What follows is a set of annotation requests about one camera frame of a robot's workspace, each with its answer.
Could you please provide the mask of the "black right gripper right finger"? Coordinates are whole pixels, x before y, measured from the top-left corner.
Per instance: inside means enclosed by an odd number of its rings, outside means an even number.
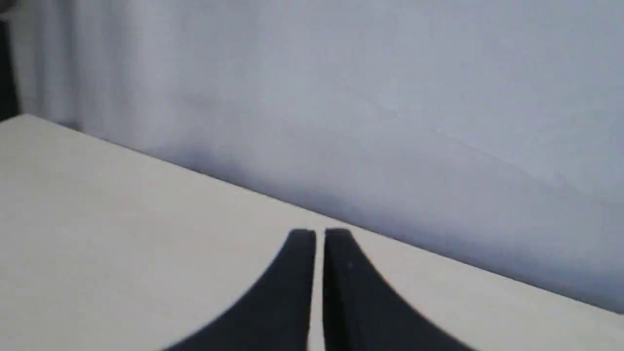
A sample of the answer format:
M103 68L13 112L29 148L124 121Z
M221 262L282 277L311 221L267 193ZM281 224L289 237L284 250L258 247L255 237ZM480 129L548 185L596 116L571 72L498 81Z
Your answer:
M325 231L323 334L328 351L468 351L413 309L344 228Z

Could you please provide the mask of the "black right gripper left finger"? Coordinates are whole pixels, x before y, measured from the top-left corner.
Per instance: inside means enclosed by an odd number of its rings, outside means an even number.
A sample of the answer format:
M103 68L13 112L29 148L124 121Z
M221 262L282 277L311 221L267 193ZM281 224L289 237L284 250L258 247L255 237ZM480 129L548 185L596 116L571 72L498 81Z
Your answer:
M290 231L263 275L224 313L171 351L305 351L316 234Z

